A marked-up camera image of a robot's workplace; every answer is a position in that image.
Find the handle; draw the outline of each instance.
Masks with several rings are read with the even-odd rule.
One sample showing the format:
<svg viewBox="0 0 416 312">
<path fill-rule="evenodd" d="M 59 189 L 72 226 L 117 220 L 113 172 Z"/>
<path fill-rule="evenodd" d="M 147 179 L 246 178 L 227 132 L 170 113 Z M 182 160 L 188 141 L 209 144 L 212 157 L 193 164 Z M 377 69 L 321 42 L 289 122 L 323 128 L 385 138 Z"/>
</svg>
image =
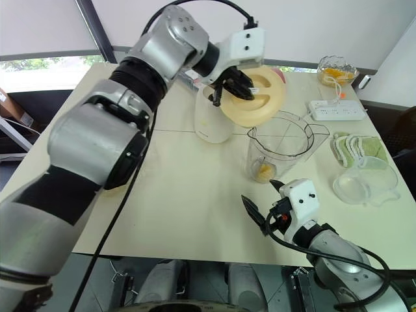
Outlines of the handle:
<svg viewBox="0 0 416 312">
<path fill-rule="evenodd" d="M 377 201 L 371 200 L 371 201 L 369 201 L 369 204 L 371 204 L 373 206 L 376 206 L 376 207 L 380 207 L 385 202 L 391 202 L 393 200 L 398 200 L 401 197 L 400 193 L 397 192 L 397 190 L 391 190 L 389 192 L 392 194 L 392 197 L 386 198 L 385 200 L 382 200 L 381 202 L 377 202 Z"/>
<path fill-rule="evenodd" d="M 310 128 L 311 135 L 313 135 L 313 145 L 304 155 L 304 161 L 307 161 L 330 135 L 330 131 L 324 125 L 310 123 L 307 125 L 307 127 Z"/>
</svg>

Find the yellow juicer lid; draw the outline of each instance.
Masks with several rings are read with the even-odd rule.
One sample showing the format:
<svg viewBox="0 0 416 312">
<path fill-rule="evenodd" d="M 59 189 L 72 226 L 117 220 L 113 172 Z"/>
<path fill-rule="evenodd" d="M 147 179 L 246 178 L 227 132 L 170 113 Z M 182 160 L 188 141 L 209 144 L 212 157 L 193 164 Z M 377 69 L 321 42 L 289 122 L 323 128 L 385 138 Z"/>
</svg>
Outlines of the yellow juicer lid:
<svg viewBox="0 0 416 312">
<path fill-rule="evenodd" d="M 254 100 L 240 99 L 224 89 L 220 107 L 237 125 L 254 127 L 271 119 L 280 110 L 285 100 L 285 83 L 267 66 L 243 72 L 253 81 Z"/>
</svg>

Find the white tabletop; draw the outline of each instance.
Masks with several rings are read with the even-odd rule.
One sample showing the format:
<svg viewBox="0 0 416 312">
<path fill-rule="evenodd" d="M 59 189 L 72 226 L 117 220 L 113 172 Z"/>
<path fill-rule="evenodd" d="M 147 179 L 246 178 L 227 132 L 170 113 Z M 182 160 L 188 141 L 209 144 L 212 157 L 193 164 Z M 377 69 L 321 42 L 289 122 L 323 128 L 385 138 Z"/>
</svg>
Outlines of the white tabletop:
<svg viewBox="0 0 416 312">
<path fill-rule="evenodd" d="M 115 67 L 94 65 L 51 124 Z M 285 77 L 285 111 L 305 116 L 308 101 L 334 97 L 334 90 L 319 85 L 313 73 L 286 73 Z M 350 86 L 343 92 L 346 99 L 358 100 Z M 264 215 L 279 199 L 271 185 L 256 183 L 244 173 L 246 129 L 236 127 L 235 134 L 223 144 L 201 140 L 194 133 L 194 99 L 195 94 L 178 82 L 162 101 L 148 155 L 102 254 L 310 265 L 305 255 L 264 237 L 246 214 L 241 194 L 258 204 Z M 331 135 L 346 131 L 378 136 L 368 118 L 323 124 Z M 46 144 L 50 128 L 15 171 L 0 200 L 49 166 Z M 397 169 L 390 156 L 389 162 Z M 397 171 L 401 199 L 377 208 L 348 205 L 338 199 L 332 183 L 344 170 L 333 156 L 329 138 L 306 162 L 298 163 L 280 179 L 312 179 L 320 200 L 321 224 L 329 223 L 345 239 L 372 250 L 391 268 L 415 269 L 416 203 L 400 173 Z M 126 189 L 122 186 L 100 195 L 74 252 L 94 252 Z"/>
</svg>

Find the power strip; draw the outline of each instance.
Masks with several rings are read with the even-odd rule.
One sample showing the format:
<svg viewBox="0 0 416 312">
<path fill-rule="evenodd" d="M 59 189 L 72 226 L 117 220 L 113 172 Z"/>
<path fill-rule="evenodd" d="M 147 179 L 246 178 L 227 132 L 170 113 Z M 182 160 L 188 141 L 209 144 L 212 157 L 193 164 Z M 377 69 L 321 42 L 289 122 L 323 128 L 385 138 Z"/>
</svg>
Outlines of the power strip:
<svg viewBox="0 0 416 312">
<path fill-rule="evenodd" d="M 357 101 L 349 99 L 342 99 L 337 103 L 325 100 L 310 101 L 308 107 L 316 121 L 362 120 L 367 115 Z"/>
</svg>

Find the black cable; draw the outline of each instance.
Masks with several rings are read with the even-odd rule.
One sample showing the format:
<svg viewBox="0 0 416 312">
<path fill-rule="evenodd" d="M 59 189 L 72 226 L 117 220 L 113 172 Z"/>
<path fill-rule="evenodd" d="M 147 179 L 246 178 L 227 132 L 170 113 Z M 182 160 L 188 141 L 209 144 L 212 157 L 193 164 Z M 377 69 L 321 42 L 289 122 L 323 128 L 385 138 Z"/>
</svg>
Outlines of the black cable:
<svg viewBox="0 0 416 312">
<path fill-rule="evenodd" d="M 391 282 L 391 280 L 390 280 L 390 275 L 391 275 L 390 274 L 390 269 L 387 266 L 387 264 L 383 261 L 383 259 L 381 257 L 377 256 L 375 253 L 370 252 L 369 250 L 366 250 L 366 249 L 362 248 L 362 250 L 366 254 L 375 258 L 378 262 L 380 262 L 380 264 L 383 266 L 383 269 L 384 269 L 383 274 L 378 272 L 375 268 L 373 268 L 369 265 L 366 265 L 365 263 L 353 260 L 353 259 L 340 257 L 338 255 L 332 255 L 330 253 L 318 252 L 318 251 L 310 250 L 308 248 L 303 248 L 303 247 L 296 246 L 296 245 L 293 245 L 291 243 L 285 242 L 284 240 L 277 237 L 273 233 L 273 231 L 271 230 L 270 220 L 272 219 L 272 217 L 273 217 L 272 213 L 269 213 L 267 218 L 266 218 L 266 230 L 267 230 L 268 234 L 270 235 L 270 237 L 274 241 L 276 241 L 278 244 L 280 244 L 284 247 L 290 248 L 292 250 L 296 250 L 297 252 L 302 252 L 303 254 L 314 255 L 316 257 L 323 257 L 323 258 L 326 258 L 326 259 L 331 259 L 331 260 L 336 260 L 336 261 L 342 261 L 342 262 L 345 262 L 345 263 L 350 263 L 352 265 L 356 265 L 356 266 L 359 266 L 361 268 L 365 268 L 366 270 L 369 270 L 369 271 L 371 271 L 371 272 L 373 272 L 373 273 L 375 273 L 378 276 L 383 278 L 382 286 L 371 296 L 369 296 L 365 299 L 362 299 L 362 300 L 358 300 L 356 302 L 351 302 L 351 303 L 347 303 L 347 304 L 337 304 L 337 305 L 334 306 L 335 309 L 337 309 L 339 311 L 342 311 L 342 310 L 345 310 L 345 309 L 355 309 L 357 307 L 365 306 L 365 305 L 375 301 L 379 297 L 381 297 L 384 294 L 384 292 L 389 288 L 390 282 Z"/>
<path fill-rule="evenodd" d="M 162 14 L 164 8 L 166 8 L 168 5 L 180 5 L 181 3 L 186 3 L 186 2 L 191 2 L 191 1 L 197 1 L 197 0 L 177 0 L 177 1 L 173 1 L 173 2 L 165 5 L 164 7 L 160 8 L 151 17 L 151 19 L 148 21 L 148 23 L 144 27 L 142 36 L 143 36 L 143 34 L 146 34 L 149 31 L 149 28 L 151 27 L 151 25 L 153 24 L 153 22 Z M 231 1 L 228 1 L 228 0 L 212 0 L 212 1 L 221 2 L 221 3 L 224 3 L 226 5 L 229 5 L 229 6 L 233 7 L 235 10 L 239 11 L 244 17 L 247 18 L 248 25 L 249 26 L 251 26 L 251 25 L 254 24 L 253 17 L 250 16 L 246 11 L 244 11 L 241 7 L 239 7 L 235 3 L 232 3 Z M 75 298 L 72 301 L 72 304 L 71 304 L 71 307 L 70 307 L 69 312 L 75 312 L 75 309 L 77 307 L 77 304 L 79 302 L 79 299 L 81 298 L 81 296 L 83 294 L 83 291 L 85 289 L 85 286 L 86 286 L 86 284 L 88 282 L 88 279 L 90 278 L 90 275 L 92 273 L 92 269 L 94 268 L 94 265 L 97 262 L 97 258 L 99 257 L 99 254 L 100 254 L 101 250 L 104 247 L 105 241 L 107 240 L 108 236 L 110 235 L 110 232 L 111 232 L 112 228 L 114 227 L 114 225 L 115 225 L 115 223 L 116 223 L 116 221 L 117 221 L 120 213 L 122 212 L 122 210 L 124 208 L 124 205 L 125 205 L 128 197 L 130 195 L 131 189 L 133 188 L 133 185 L 135 184 L 135 181 L 137 179 L 137 176 L 138 176 L 138 173 L 140 171 L 140 168 L 142 167 L 143 160 L 146 157 L 146 154 L 148 152 L 148 148 L 149 148 L 149 145 L 150 145 L 150 140 L 151 140 L 151 137 L 153 135 L 153 130 L 155 129 L 156 114 L 157 114 L 157 110 L 155 110 L 155 114 L 153 115 L 153 123 L 151 125 L 151 129 L 148 130 L 147 133 L 146 133 L 146 137 L 148 138 L 149 143 L 148 143 L 148 146 L 146 147 L 146 149 L 143 152 L 142 160 L 139 162 L 139 164 L 138 164 L 138 166 L 136 168 L 136 171 L 133 174 L 133 178 L 131 179 L 131 182 L 130 182 L 128 188 L 127 188 L 127 191 L 124 194 L 123 200 L 120 203 L 120 205 L 118 206 L 116 213 L 114 214 L 114 216 L 113 216 L 113 218 L 112 218 L 112 220 L 111 220 L 111 222 L 110 222 L 107 230 L 105 231 L 104 235 L 102 236 L 102 238 L 101 238 L 101 240 L 100 240 L 100 242 L 99 242 L 99 244 L 97 246 L 97 249 L 95 250 L 95 252 L 94 252 L 94 254 L 93 254 L 92 258 L 91 258 L 90 264 L 88 265 L 88 268 L 87 268 L 87 270 L 86 270 L 86 272 L 84 274 L 83 280 L 82 280 L 82 282 L 81 282 L 81 284 L 80 284 L 80 286 L 79 286 L 79 288 L 77 290 L 77 293 L 75 294 Z"/>
<path fill-rule="evenodd" d="M 408 310 L 408 312 L 412 312 L 410 304 L 408 302 L 408 299 L 406 298 L 406 295 L 403 293 L 403 291 L 400 289 L 400 287 L 394 281 L 391 281 L 390 285 L 396 291 L 396 293 L 398 294 L 400 299 L 403 300 L 404 304 L 406 305 L 406 309 Z"/>
<path fill-rule="evenodd" d="M 391 272 L 391 279 L 392 280 L 413 280 L 416 279 L 416 272 L 415 270 L 396 270 Z"/>
<path fill-rule="evenodd" d="M 116 221 L 118 219 L 118 216 L 123 211 L 124 205 L 127 202 L 127 199 L 129 198 L 129 195 L 131 193 L 131 190 L 132 190 L 132 188 L 133 188 L 133 186 L 134 186 L 134 184 L 136 182 L 136 179 L 137 179 L 137 176 L 138 176 L 138 172 L 140 171 L 140 168 L 142 167 L 144 158 L 146 157 L 146 154 L 147 154 L 148 149 L 149 149 L 149 146 L 150 146 L 150 140 L 151 140 L 151 138 L 153 136 L 153 131 L 155 129 L 155 124 L 156 124 L 156 115 L 157 115 L 157 109 L 155 110 L 155 114 L 153 115 L 153 123 L 151 125 L 151 129 L 146 133 L 146 138 L 149 141 L 148 142 L 148 146 L 143 151 L 143 157 L 140 160 L 139 164 L 137 165 L 136 171 L 133 174 L 133 178 L 131 179 L 131 182 L 130 182 L 130 184 L 129 184 L 129 186 L 128 186 L 125 194 L 124 194 L 124 197 L 123 197 L 122 202 L 119 204 L 119 206 L 118 206 L 118 208 L 116 210 L 116 213 L 114 214 L 114 216 L 113 216 L 113 218 L 112 218 L 109 226 L 105 230 L 105 233 L 102 236 L 102 238 L 101 238 L 101 240 L 100 240 L 100 242 L 99 242 L 99 244 L 97 246 L 97 249 L 95 250 L 95 252 L 94 252 L 94 254 L 93 254 L 92 258 L 91 258 L 90 264 L 88 265 L 88 268 L 87 268 L 87 270 L 86 270 L 86 272 L 84 274 L 83 280 L 82 280 L 80 286 L 78 287 L 77 293 L 75 294 L 75 298 L 72 300 L 72 304 L 71 304 L 71 307 L 70 307 L 69 312 L 75 312 L 75 309 L 76 309 L 76 307 L 78 305 L 79 299 L 81 299 L 81 296 L 82 296 L 82 294 L 84 292 L 84 289 L 85 289 L 85 286 L 86 286 L 86 284 L 88 282 L 88 279 L 91 276 L 92 269 L 94 268 L 94 265 L 97 262 L 97 259 L 99 257 L 99 254 L 101 253 L 101 250 L 104 247 L 105 241 L 109 237 L 112 228 L 116 224 Z"/>
<path fill-rule="evenodd" d="M 142 32 L 142 36 L 144 34 L 146 34 L 151 25 L 155 22 L 155 20 L 163 13 L 163 10 L 169 6 L 169 5 L 181 5 L 182 3 L 186 3 L 186 2 L 192 2 L 192 1 L 201 1 L 201 0 L 177 0 L 177 1 L 173 1 L 171 3 L 168 3 L 167 5 L 161 7 L 156 13 L 154 13 L 154 15 L 149 19 L 148 23 L 146 24 L 146 26 L 143 29 Z M 209 1 L 215 1 L 215 2 L 220 2 L 223 3 L 225 5 L 229 5 L 230 7 L 234 8 L 235 10 L 239 11 L 246 19 L 247 19 L 247 23 L 254 23 L 254 19 L 253 16 L 249 15 L 249 13 L 247 13 L 246 11 L 244 11 L 241 7 L 239 7 L 238 5 L 236 5 L 235 3 L 228 1 L 228 0 L 209 0 Z"/>
</svg>

